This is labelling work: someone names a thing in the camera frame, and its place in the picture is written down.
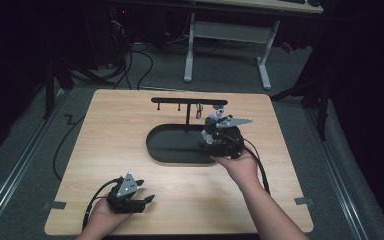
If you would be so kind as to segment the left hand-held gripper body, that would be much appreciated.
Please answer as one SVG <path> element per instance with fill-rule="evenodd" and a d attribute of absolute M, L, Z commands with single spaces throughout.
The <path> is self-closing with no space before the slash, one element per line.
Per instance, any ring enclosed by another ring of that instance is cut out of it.
<path fill-rule="evenodd" d="M 142 213 L 145 204 L 140 200 L 133 199 L 140 187 L 136 185 L 133 175 L 128 172 L 125 177 L 120 177 L 117 184 L 107 195 L 107 202 L 110 209 L 117 214 Z"/>

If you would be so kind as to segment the black metal stand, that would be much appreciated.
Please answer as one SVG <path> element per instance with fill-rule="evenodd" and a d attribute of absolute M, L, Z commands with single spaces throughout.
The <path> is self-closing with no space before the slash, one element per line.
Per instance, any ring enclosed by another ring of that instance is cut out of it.
<path fill-rule="evenodd" d="M 302 95 L 301 105 L 304 108 L 318 108 L 317 133 L 322 140 L 326 140 L 325 124 L 328 117 L 330 81 L 314 79 L 309 82 L 296 84 L 294 87 L 271 96 L 272 101 L 279 101 L 287 96 Z"/>
<path fill-rule="evenodd" d="M 55 82 L 58 82 L 59 86 L 63 90 L 72 90 L 74 87 L 73 77 L 71 71 L 75 70 L 81 75 L 85 76 L 89 80 L 101 85 L 111 85 L 111 82 L 105 80 L 103 77 L 99 77 L 93 72 L 76 65 L 75 63 L 65 58 L 52 58 L 49 64 L 46 66 L 46 101 L 45 101 L 45 114 L 44 118 L 50 117 L 55 108 Z"/>

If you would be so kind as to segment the black computer tower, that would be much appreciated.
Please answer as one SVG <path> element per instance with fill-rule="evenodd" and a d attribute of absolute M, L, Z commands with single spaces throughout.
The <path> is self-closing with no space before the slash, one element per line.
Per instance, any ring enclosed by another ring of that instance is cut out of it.
<path fill-rule="evenodd" d="M 109 7 L 109 24 L 111 38 L 115 46 L 113 63 L 120 66 L 129 47 L 130 31 L 125 8 Z"/>

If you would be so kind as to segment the white-legged wooden desk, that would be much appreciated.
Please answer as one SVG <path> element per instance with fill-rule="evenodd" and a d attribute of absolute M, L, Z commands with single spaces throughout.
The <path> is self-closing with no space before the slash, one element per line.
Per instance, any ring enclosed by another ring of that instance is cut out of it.
<path fill-rule="evenodd" d="M 188 51 L 185 61 L 184 81 L 193 79 L 194 41 L 196 38 L 227 40 L 235 42 L 257 43 L 265 46 L 262 55 L 256 58 L 262 86 L 271 89 L 267 73 L 266 61 L 272 48 L 280 25 L 280 14 L 303 14 L 316 16 L 323 13 L 323 8 L 311 6 L 307 0 L 305 4 L 294 4 L 278 0 L 191 0 L 193 7 L 213 5 L 214 7 L 227 7 L 229 10 L 238 10 L 244 14 L 246 10 L 256 10 L 258 13 L 274 14 L 267 26 L 251 26 L 245 23 L 227 23 L 225 20 L 197 20 L 195 14 L 189 16 Z"/>

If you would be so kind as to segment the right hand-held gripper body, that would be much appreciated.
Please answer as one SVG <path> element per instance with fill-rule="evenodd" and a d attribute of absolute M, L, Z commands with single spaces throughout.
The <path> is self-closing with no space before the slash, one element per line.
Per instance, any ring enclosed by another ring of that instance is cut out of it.
<path fill-rule="evenodd" d="M 234 118 L 232 115 L 217 120 L 216 130 L 211 133 L 214 139 L 211 155 L 237 159 L 245 148 L 239 126 L 251 122 L 250 118 Z"/>

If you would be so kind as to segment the metal floor rail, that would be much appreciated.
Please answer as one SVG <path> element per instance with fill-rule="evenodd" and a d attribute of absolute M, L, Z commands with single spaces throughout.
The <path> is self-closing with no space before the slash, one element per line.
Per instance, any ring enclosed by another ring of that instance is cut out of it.
<path fill-rule="evenodd" d="M 325 165 L 328 178 L 330 179 L 331 185 L 335 191 L 339 205 L 346 218 L 354 240 L 369 240 L 354 201 L 352 200 L 349 191 L 347 190 L 344 181 L 338 171 L 327 142 L 323 140 L 319 134 L 317 120 L 314 112 L 310 109 L 304 109 L 304 114 L 311 126 L 313 134 L 315 135 L 319 148 L 321 149 L 323 155 L 323 163 Z"/>
<path fill-rule="evenodd" d="M 14 123 L 0 147 L 0 216 L 31 164 L 56 111 L 69 96 L 69 90 L 58 90 L 55 107 L 47 118 L 45 91 L 40 91 L 26 113 Z"/>

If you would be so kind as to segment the person's right hand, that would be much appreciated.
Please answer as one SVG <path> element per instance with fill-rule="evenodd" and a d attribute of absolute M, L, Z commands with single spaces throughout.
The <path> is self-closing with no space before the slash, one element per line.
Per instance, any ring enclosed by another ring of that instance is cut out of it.
<path fill-rule="evenodd" d="M 226 169 L 239 188 L 259 183 L 257 164 L 250 153 L 243 151 L 237 159 L 216 156 L 212 156 L 212 159 Z"/>

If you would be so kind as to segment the person's left hand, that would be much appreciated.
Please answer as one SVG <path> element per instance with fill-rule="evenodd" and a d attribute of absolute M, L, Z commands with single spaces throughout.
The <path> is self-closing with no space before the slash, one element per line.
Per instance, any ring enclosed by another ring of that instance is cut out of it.
<path fill-rule="evenodd" d="M 131 216 L 131 213 L 114 213 L 110 209 L 108 202 L 101 199 L 95 204 L 84 232 L 94 238 L 103 238 L 112 233 Z"/>

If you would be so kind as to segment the black hook rack with tray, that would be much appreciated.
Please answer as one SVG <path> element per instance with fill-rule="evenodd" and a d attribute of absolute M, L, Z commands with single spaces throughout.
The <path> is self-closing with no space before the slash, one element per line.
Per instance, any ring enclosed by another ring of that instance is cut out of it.
<path fill-rule="evenodd" d="M 202 124 L 190 123 L 191 109 L 196 106 L 198 114 L 201 114 L 204 105 L 224 107 L 228 101 L 169 97 L 152 97 L 151 101 L 157 104 L 157 110 L 161 109 L 162 104 L 176 104 L 178 110 L 181 110 L 181 107 L 185 105 L 186 113 L 184 123 L 161 124 L 148 133 L 146 147 L 149 155 L 163 164 L 213 164 L 214 161 L 209 157 L 209 154 L 199 149 L 199 144 L 205 142 L 201 136 L 204 127 Z"/>

